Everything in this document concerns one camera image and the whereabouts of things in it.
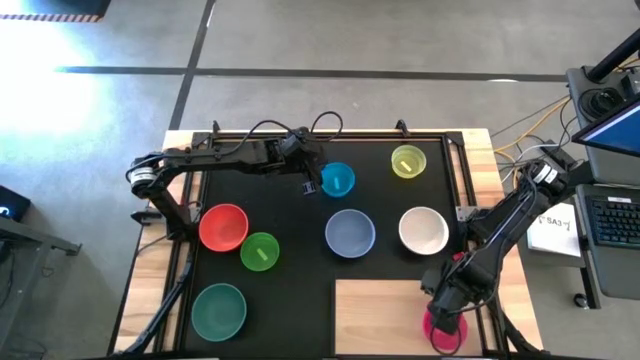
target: desk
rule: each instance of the desk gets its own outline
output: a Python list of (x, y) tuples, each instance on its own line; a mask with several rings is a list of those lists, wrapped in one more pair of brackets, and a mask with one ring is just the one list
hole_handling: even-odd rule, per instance
[[(493, 206), (504, 197), (493, 155), (491, 139), (486, 129), (434, 129), (424, 131), (462, 132), (478, 205)], [(164, 139), (163, 148), (184, 148), (191, 143), (193, 133), (194, 131), (186, 130), (168, 131)], [(466, 194), (464, 193), (465, 187), (459, 157), (452, 157), (456, 173), (456, 182), (458, 189), (461, 189), (460, 199), (462, 204), (465, 204)], [(177, 201), (181, 200), (184, 181), (185, 175), (181, 175), (169, 186), (169, 192)], [(193, 201), (196, 199), (199, 185), (200, 175), (195, 174), (191, 195), (188, 200)], [(143, 228), (139, 246), (144, 246), (150, 241), (162, 236), (164, 232), (165, 228), (163, 224), (150, 225)], [(114, 339), (112, 339), (113, 349), (123, 350), (132, 344), (157, 311), (162, 301), (171, 246), (171, 242), (162, 241), (146, 249), (145, 252), (135, 260), (131, 279), (123, 299), (122, 313), (118, 319), (119, 321), (116, 322), (117, 330), (114, 331)], [(181, 251), (181, 254), (185, 255), (187, 252), (187, 244), (183, 244), (182, 246), (184, 249)], [(542, 348), (542, 341), (517, 247), (513, 247), (504, 260), (499, 294), (505, 313), (514, 325), (532, 345)], [(179, 302), (174, 306), (167, 321), (167, 331), (164, 341), (164, 348), (166, 350), (172, 349), (173, 337), (176, 331), (178, 307)], [(488, 326), (489, 321), (485, 321), (484, 323), (485, 326)], [(488, 328), (486, 332), (488, 335), (492, 333)], [(477, 354), (480, 355), (480, 352), (481, 350), (478, 348)]]

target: pink bowl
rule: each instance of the pink bowl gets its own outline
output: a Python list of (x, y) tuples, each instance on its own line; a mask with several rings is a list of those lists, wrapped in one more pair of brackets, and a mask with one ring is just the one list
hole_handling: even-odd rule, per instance
[[(431, 329), (433, 325), (431, 325), (431, 313), (427, 310), (422, 318), (422, 330), (424, 331), (424, 336), (427, 340), (431, 341), (429, 338), (431, 335)], [(469, 327), (467, 325), (467, 320), (464, 318), (464, 314), (460, 316), (460, 320), (458, 321), (458, 329), (460, 329), (460, 346), (464, 344), (464, 341), (467, 340), (467, 332)], [(435, 329), (433, 331), (433, 344), (440, 350), (451, 351), (458, 347), (458, 334), (449, 335), (443, 331)]]

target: wooden board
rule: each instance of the wooden board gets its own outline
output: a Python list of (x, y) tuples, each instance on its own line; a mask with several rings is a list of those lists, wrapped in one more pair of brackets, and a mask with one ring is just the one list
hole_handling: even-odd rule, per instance
[[(388, 132), (395, 130), (367, 130), (371, 132)], [(498, 174), (493, 147), (489, 132), (486, 129), (420, 129), (412, 131), (460, 131), (463, 133), (467, 161), (471, 170), (471, 178), (479, 206), (493, 206), (504, 197), (502, 184)], [(169, 147), (184, 148), (191, 143), (194, 132), (191, 130), (168, 131), (165, 136), (163, 149)], [(246, 131), (229, 131), (229, 133), (246, 133)], [(456, 173), (456, 183), (460, 190), (460, 198), (464, 203), (466, 193), (464, 192), (464, 182), (460, 169), (458, 156), (453, 154), (454, 171)], [(194, 176), (191, 200), (195, 199), (199, 189), (200, 177)], [(180, 199), (184, 185), (184, 176), (176, 178), (169, 187), (169, 191), (176, 199)], [(158, 236), (164, 231), (164, 225), (152, 225), (146, 227), (142, 232), (141, 246)], [(123, 350), (136, 339), (137, 335), (144, 329), (148, 321), (154, 315), (162, 298), (164, 289), (164, 277), (167, 273), (171, 246), (169, 242), (160, 242), (154, 245), (153, 252), (145, 251), (135, 262), (131, 283), (126, 297), (126, 303), (122, 319), (120, 322), (116, 345), (114, 349)], [(538, 331), (533, 305), (529, 296), (524, 270), (520, 261), (517, 247), (513, 247), (505, 258), (505, 263), (501, 276), (501, 286), (499, 290), (502, 305), (511, 318), (514, 325), (520, 330), (524, 337), (536, 347), (542, 347), (542, 340)], [(169, 326), (167, 328), (166, 339), (172, 339), (175, 331), (175, 318), (177, 316), (178, 305), (174, 307), (169, 316)], [(487, 328), (488, 341), (493, 344), (490, 336), (491, 330)], [(165, 350), (172, 349), (173, 341), (165, 341)]]
[[(337, 280), (336, 355), (438, 355), (422, 330), (430, 300), (416, 280)], [(478, 355), (475, 313), (463, 316), (468, 335), (456, 355)]]

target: concrete floor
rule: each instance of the concrete floor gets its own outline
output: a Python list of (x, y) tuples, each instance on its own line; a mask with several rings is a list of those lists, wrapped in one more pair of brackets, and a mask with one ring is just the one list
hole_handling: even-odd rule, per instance
[[(144, 205), (123, 174), (161, 145), (182, 83), (51, 69), (186, 67), (205, 2), (113, 0), (98, 24), (0, 21), (0, 181), (33, 200), (29, 224), (84, 244), (77, 258), (51, 257), (56, 272), (21, 321), (50, 359), (106, 351), (140, 231), (129, 213)], [(632, 0), (218, 0), (198, 66), (562, 74), (597, 62), (639, 19)], [(496, 131), (565, 93), (563, 83), (196, 76), (180, 128), (303, 125), (333, 109), (348, 128), (403, 118)], [(559, 139), (557, 118), (536, 134)], [(640, 303), (603, 298), (602, 310), (581, 311), (577, 270), (525, 271), (547, 349), (637, 358)]]

